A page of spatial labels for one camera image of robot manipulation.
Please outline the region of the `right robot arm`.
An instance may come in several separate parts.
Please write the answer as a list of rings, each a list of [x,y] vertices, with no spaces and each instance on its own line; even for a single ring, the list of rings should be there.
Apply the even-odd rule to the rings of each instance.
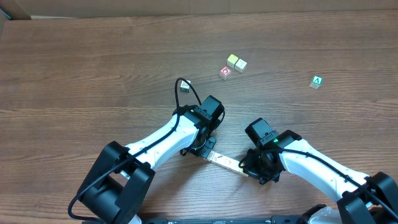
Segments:
[[[255,144],[239,162],[261,185],[278,182],[281,172],[295,174],[337,204],[319,204],[278,223],[397,223],[397,184],[383,172],[370,176],[345,167],[317,151],[301,135],[274,131],[259,118],[245,129]]]

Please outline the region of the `red edged picture block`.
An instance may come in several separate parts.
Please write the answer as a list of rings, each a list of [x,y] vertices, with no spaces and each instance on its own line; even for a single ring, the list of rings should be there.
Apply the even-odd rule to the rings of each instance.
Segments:
[[[225,168],[229,169],[229,170],[235,170],[236,168],[236,163],[235,160],[229,157],[222,157],[222,164]]]

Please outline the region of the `yellow top wooden block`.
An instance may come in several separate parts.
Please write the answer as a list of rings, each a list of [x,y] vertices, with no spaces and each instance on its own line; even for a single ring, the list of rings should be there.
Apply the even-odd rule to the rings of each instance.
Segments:
[[[231,68],[234,68],[234,66],[235,66],[235,64],[236,64],[236,62],[237,62],[238,60],[239,60],[239,57],[237,57],[237,56],[234,55],[234,54],[231,54],[231,55],[228,57],[226,64],[227,64],[227,66],[229,66],[229,67],[231,67]]]

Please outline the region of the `green side picture block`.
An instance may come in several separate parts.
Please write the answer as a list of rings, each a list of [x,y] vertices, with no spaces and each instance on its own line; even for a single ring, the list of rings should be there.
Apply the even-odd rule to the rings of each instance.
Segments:
[[[182,80],[180,84],[180,91],[188,93],[190,91],[190,83],[191,83],[190,80],[187,81]]]

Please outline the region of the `red top wooden block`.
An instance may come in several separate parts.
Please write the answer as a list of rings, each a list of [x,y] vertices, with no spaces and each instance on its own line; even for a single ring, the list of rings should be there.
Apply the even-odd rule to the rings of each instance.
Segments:
[[[228,66],[224,66],[220,69],[220,77],[223,80],[227,80],[227,78],[231,75],[231,69]]]

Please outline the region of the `green letter wooden block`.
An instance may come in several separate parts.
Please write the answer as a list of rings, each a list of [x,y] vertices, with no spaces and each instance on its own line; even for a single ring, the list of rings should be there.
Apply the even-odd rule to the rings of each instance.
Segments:
[[[313,78],[312,78],[311,83],[309,84],[309,87],[314,88],[314,89],[318,89],[318,88],[321,87],[322,82],[323,82],[323,78],[322,77],[314,75]]]

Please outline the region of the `plain white wooden block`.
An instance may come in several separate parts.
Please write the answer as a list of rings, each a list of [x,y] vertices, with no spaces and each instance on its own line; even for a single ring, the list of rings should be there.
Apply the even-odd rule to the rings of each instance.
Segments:
[[[241,58],[235,63],[234,69],[237,70],[239,73],[243,73],[245,68],[247,67],[247,62],[242,60]]]

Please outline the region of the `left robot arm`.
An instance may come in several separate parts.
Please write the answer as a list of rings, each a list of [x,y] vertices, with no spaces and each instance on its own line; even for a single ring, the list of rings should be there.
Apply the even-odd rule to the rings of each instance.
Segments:
[[[138,142],[107,144],[70,202],[69,216],[85,223],[140,223],[137,213],[156,170],[178,151],[201,151],[223,117],[223,110],[177,110]]]

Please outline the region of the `acorn picture wooden block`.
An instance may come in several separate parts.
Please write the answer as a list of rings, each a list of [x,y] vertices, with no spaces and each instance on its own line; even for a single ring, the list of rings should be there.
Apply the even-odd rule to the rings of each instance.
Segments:
[[[239,168],[239,169],[238,169],[238,172],[239,172],[241,175],[245,176],[245,177],[248,177],[248,176],[249,176],[247,173],[245,173],[245,172],[243,171],[242,168]]]

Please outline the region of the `plain cream wooden block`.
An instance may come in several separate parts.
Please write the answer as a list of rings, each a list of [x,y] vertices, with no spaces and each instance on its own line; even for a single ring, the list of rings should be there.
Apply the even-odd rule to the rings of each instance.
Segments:
[[[232,160],[230,163],[230,168],[231,170],[233,170],[234,172],[243,173],[243,169],[239,167],[239,161],[237,160]]]

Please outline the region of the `hammer picture wooden block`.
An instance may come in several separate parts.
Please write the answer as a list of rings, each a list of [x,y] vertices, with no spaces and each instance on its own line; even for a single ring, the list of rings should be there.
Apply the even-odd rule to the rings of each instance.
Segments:
[[[217,152],[214,153],[214,156],[212,158],[212,162],[215,164],[218,164],[220,166],[227,166],[228,165],[228,160],[225,158],[224,155],[221,155]]]

